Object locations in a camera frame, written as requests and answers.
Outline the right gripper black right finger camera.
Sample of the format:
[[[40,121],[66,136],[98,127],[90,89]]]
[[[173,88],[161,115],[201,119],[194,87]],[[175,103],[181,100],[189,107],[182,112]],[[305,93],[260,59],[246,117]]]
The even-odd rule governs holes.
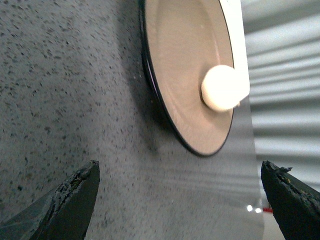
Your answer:
[[[320,193],[289,174],[291,167],[261,165],[261,181],[273,216],[286,240],[320,238]]]

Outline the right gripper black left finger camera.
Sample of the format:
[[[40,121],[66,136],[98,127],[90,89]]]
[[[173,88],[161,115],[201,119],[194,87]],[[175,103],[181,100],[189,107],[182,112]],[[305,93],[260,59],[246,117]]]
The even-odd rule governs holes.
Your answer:
[[[92,160],[29,207],[0,225],[2,240],[83,240],[100,184]]]

